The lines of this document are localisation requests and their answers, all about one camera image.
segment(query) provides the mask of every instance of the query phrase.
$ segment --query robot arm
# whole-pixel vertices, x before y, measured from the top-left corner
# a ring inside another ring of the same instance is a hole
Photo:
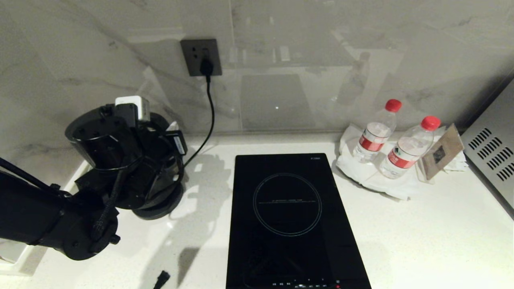
[[[0,171],[0,238],[53,247],[84,260],[120,240],[115,207],[145,220],[176,207],[187,153],[182,133],[167,131],[168,122],[148,113],[144,99],[127,98],[128,103],[82,115],[66,129],[68,140],[93,167],[75,181],[75,195]]]

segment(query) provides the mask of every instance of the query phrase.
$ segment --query stainless steel appliance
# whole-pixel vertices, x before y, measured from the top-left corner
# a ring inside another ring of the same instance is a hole
[[[514,219],[514,81],[462,135],[464,153]]]

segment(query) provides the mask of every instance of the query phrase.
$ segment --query black glass cooktop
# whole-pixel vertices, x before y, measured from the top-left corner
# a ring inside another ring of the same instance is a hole
[[[325,154],[236,157],[227,288],[371,288]]]

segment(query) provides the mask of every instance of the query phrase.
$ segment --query wall socket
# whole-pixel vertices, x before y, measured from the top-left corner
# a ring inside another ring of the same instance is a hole
[[[207,58],[214,65],[213,76],[222,74],[216,39],[182,40],[182,53],[189,70],[189,76],[202,76],[200,63]]]

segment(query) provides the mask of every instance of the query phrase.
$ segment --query plastic bottle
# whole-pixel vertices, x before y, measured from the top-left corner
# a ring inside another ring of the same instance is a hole
[[[390,99],[385,108],[378,112],[374,119],[366,125],[359,142],[354,148],[353,156],[359,162],[372,161],[396,128],[396,113],[401,102]]]
[[[441,121],[427,116],[420,125],[406,131],[380,164],[380,172],[388,178],[399,178],[422,157],[434,142],[434,131]]]

